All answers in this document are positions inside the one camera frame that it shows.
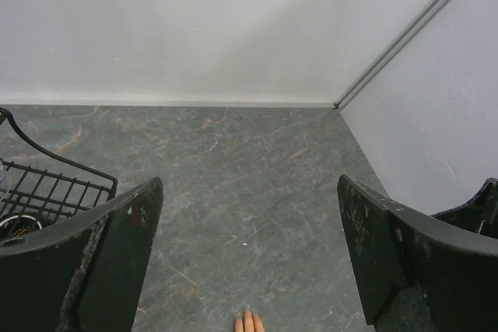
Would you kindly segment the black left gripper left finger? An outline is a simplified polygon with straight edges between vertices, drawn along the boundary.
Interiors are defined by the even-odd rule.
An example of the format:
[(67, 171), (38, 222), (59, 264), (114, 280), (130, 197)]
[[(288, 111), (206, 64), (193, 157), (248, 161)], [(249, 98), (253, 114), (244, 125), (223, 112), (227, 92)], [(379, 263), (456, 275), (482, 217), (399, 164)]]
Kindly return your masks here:
[(159, 177), (1, 242), (3, 331), (130, 331), (163, 207)]

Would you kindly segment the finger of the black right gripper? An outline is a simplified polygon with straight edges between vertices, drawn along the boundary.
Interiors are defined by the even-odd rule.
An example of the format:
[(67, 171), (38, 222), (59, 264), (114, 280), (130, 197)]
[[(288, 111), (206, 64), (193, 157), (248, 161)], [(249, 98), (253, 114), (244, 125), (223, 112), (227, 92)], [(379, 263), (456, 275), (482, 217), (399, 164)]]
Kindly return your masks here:
[(496, 238), (497, 213), (497, 178), (488, 178), (469, 201), (432, 217), (481, 236)]

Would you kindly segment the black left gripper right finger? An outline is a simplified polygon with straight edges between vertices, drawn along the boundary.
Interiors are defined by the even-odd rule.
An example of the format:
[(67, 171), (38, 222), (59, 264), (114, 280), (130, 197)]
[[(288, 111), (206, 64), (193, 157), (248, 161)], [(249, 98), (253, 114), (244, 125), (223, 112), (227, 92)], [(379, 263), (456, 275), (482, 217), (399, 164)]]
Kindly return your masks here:
[(365, 320), (378, 331), (495, 331), (497, 237), (341, 176), (338, 202)]

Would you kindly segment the mannequin hand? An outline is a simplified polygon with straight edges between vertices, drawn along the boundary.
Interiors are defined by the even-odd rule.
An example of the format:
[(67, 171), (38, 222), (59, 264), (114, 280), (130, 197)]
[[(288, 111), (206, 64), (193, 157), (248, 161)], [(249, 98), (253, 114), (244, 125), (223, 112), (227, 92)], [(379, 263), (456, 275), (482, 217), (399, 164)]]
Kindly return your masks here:
[(235, 332), (265, 332), (265, 326), (261, 317), (257, 313), (252, 313), (250, 309), (244, 311), (242, 318), (234, 322)]

